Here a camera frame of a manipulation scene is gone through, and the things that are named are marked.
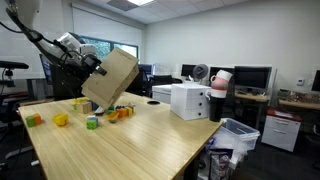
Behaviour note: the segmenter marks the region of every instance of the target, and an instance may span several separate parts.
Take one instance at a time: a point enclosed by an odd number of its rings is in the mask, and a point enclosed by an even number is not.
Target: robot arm
[[[91,73],[105,75],[107,72],[100,67],[93,45],[73,33],[65,33],[59,39],[50,41],[33,30],[35,15],[39,12],[41,0],[4,0],[8,7],[7,14],[21,29],[16,33],[25,36],[47,57],[51,64],[60,67],[66,74],[77,77],[84,82]]]

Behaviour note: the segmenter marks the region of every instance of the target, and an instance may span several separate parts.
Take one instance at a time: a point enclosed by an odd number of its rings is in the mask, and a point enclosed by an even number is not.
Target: paper
[[[82,85],[82,94],[102,108],[108,109],[138,75],[138,59],[115,48],[100,66],[107,74],[92,74]]]
[[[289,113],[284,113],[284,112],[279,112],[279,111],[276,111],[275,113],[276,113],[277,116],[292,118],[292,115],[289,114]]]

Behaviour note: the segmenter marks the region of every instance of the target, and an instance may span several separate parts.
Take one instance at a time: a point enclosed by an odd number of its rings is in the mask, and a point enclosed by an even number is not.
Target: ceiling light
[[[128,0],[129,2],[132,2],[133,4],[136,4],[138,6],[142,6],[144,4],[148,4],[154,0]]]

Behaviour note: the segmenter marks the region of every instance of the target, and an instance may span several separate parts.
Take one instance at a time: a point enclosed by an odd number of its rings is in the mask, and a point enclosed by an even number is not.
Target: wooden table
[[[292,102],[292,101],[287,101],[287,100],[280,100],[279,104],[286,105],[286,106],[305,108],[305,109],[320,110],[320,104],[314,104],[314,103],[303,103],[303,102]]]
[[[261,120],[261,113],[262,113],[262,109],[263,109],[263,104],[268,102],[268,96],[261,96],[261,95],[252,95],[250,93],[247,94],[239,94],[237,92],[235,92],[235,97],[236,98],[241,98],[241,99],[247,99],[247,100],[253,100],[256,101],[259,104],[259,109],[258,109],[258,114],[256,117],[256,126],[255,128],[258,129],[259,125],[260,125],[260,120]]]
[[[48,179],[173,179],[201,151],[221,123],[183,121],[167,104],[148,105],[149,98],[123,93],[116,105],[130,102],[135,114],[86,129],[86,116],[72,109],[73,100],[20,107],[23,119],[40,113],[43,124],[27,128]],[[51,118],[69,114],[69,124]]]

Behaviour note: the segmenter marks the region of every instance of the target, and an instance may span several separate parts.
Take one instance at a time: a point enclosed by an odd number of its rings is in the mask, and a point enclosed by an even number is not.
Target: window
[[[80,36],[81,39],[87,43],[92,44],[96,47],[97,57],[103,60],[115,47],[120,48],[132,56],[138,58],[138,46],[123,44],[103,39],[97,39],[87,36]]]

